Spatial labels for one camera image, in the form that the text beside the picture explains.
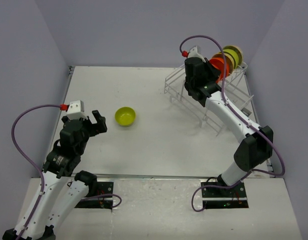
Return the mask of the lime green bowl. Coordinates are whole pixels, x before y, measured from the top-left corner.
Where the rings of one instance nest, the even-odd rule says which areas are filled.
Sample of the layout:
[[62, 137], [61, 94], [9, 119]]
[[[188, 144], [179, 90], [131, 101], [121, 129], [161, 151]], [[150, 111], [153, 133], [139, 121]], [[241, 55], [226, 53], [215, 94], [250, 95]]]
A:
[[121, 127], [129, 127], [136, 119], [136, 112], [133, 108], [124, 106], [116, 111], [114, 118]]

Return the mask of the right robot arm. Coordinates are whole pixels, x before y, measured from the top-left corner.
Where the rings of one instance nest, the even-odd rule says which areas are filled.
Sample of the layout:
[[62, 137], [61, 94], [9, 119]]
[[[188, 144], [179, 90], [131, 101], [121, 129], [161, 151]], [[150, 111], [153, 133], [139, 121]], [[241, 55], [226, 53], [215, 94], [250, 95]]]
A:
[[233, 133], [239, 146], [234, 162], [218, 177], [217, 192], [224, 197], [235, 189], [234, 184], [273, 154], [273, 130], [261, 127], [239, 110], [216, 83], [219, 70], [199, 57], [185, 59], [184, 87], [194, 100], [215, 114]]

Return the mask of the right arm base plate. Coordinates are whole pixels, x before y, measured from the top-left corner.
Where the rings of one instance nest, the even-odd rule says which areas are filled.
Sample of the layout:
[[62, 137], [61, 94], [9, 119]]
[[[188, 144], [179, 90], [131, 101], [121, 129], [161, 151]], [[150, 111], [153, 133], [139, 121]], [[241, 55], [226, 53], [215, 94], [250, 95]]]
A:
[[247, 209], [249, 207], [243, 182], [232, 189], [204, 187], [201, 192], [205, 209]]

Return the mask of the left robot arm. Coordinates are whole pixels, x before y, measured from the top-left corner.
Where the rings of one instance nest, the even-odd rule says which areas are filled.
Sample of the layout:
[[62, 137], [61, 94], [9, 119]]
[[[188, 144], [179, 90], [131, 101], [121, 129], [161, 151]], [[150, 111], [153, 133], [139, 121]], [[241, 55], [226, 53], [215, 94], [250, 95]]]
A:
[[81, 201], [95, 196], [98, 190], [96, 175], [80, 171], [65, 195], [58, 196], [81, 161], [91, 137], [107, 132], [106, 118], [93, 110], [92, 123], [83, 112], [62, 117], [63, 128], [40, 171], [41, 182], [28, 209], [19, 223], [4, 232], [4, 240], [54, 240], [56, 229]]

